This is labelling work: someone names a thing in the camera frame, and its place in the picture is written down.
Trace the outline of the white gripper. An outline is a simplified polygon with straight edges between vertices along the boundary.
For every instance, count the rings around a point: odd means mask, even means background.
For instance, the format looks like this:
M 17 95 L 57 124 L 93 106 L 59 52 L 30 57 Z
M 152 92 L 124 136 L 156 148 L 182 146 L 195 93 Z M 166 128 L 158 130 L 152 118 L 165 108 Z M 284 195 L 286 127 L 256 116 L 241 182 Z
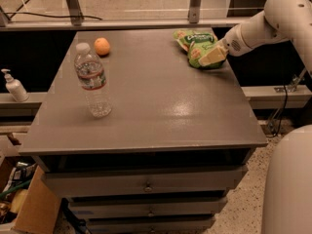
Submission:
M 203 57 L 199 58 L 200 65 L 207 66 L 221 62 L 226 59 L 228 53 L 233 57 L 240 57 L 249 53 L 252 48 L 246 43 L 243 33 L 243 24 L 237 24 L 232 27 L 224 36 L 224 45 L 228 50 L 222 46 L 214 47 Z

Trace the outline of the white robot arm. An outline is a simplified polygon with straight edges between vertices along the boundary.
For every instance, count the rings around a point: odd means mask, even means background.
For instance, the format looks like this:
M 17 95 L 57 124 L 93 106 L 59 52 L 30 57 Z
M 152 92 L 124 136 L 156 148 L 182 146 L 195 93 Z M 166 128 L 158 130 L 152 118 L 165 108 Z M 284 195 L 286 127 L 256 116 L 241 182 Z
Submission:
M 239 57 L 265 44 L 291 41 L 312 71 L 310 0 L 266 0 L 264 10 L 231 28 L 199 58 L 202 66 Z M 261 234 L 312 234 L 312 126 L 297 128 L 276 146 L 267 171 Z

